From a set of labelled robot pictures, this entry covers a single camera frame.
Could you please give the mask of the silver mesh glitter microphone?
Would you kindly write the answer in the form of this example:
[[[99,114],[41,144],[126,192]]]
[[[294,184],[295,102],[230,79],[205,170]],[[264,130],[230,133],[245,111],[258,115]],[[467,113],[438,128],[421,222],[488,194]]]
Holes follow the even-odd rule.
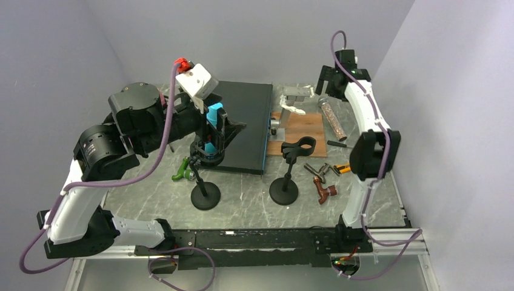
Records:
[[[331,105],[329,104],[329,100],[326,97],[320,97],[318,99],[318,107],[321,109],[325,118],[328,120],[337,140],[345,141],[347,139],[347,135],[343,130],[341,123],[338,121]]]

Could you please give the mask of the blue microphone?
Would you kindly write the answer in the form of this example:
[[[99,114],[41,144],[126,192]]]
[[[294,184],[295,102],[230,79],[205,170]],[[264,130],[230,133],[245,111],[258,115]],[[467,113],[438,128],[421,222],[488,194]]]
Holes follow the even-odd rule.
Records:
[[[219,109],[222,109],[223,108],[223,104],[221,102],[217,102],[211,106],[208,107],[208,112],[207,112],[207,120],[209,123],[211,123],[211,125],[213,125],[214,127],[217,126],[217,123],[218,123],[218,110]],[[205,144],[204,146],[204,150],[207,152],[207,153],[214,153],[216,148],[215,146],[210,142],[210,139],[209,141]]]

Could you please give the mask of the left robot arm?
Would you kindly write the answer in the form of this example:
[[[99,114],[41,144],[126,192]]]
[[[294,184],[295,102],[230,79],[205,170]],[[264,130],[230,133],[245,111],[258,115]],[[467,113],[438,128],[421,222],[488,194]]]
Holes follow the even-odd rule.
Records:
[[[112,246],[136,245],[160,255],[176,247],[176,238],[165,219],[138,221],[115,216],[101,206],[110,188],[130,185],[126,171],[139,166],[139,159],[157,152],[162,159],[167,146],[190,134],[195,139],[190,156],[204,167],[222,163],[225,150],[245,129],[228,117],[222,98],[207,96],[197,109],[185,92],[173,108],[152,84],[134,82],[108,98],[110,114],[102,124],[85,130],[73,151],[68,180],[52,209],[38,213],[49,259],[97,255]]]

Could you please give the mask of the black clip microphone stand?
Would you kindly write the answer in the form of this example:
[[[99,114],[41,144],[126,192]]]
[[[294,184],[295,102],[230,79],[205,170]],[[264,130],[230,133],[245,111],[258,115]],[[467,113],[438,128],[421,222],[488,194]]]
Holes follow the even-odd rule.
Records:
[[[293,204],[299,195],[297,184],[292,180],[292,168],[299,156],[310,156],[316,147],[316,139],[304,136],[296,142],[283,142],[281,144],[282,157],[289,165],[282,178],[275,179],[269,187],[269,195],[273,202],[281,206]]]

